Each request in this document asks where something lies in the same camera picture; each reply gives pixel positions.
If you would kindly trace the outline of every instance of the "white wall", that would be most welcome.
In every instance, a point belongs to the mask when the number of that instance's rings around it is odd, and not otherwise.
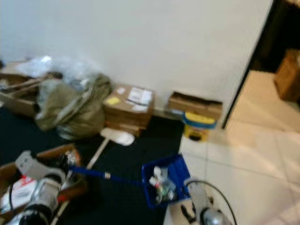
[[[92,61],[114,82],[232,101],[271,0],[1,0],[4,61]]]

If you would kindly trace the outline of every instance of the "floor mat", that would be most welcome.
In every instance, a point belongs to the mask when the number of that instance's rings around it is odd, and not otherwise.
[[[141,137],[128,147],[109,142],[93,169],[107,171],[131,180],[141,180],[143,164],[177,154],[183,125],[180,121],[153,117]],[[42,132],[28,119],[0,109],[0,163],[14,161],[23,150],[41,152],[66,144],[55,130]],[[102,142],[100,136],[75,143],[86,164]],[[88,178],[90,192],[73,200],[59,225],[162,224],[165,209],[150,210],[143,188],[109,180]]]

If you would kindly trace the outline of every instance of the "blue basket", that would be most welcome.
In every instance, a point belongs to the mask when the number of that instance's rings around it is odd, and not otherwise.
[[[168,167],[168,178],[176,185],[176,200],[171,202],[162,202],[156,204],[156,189],[149,184],[149,179],[153,176],[153,169],[155,166]],[[142,166],[142,181],[144,184],[144,191],[149,208],[166,207],[168,203],[175,203],[183,199],[189,198],[187,188],[184,186],[184,181],[190,177],[187,165],[181,154],[176,156],[162,158]]]

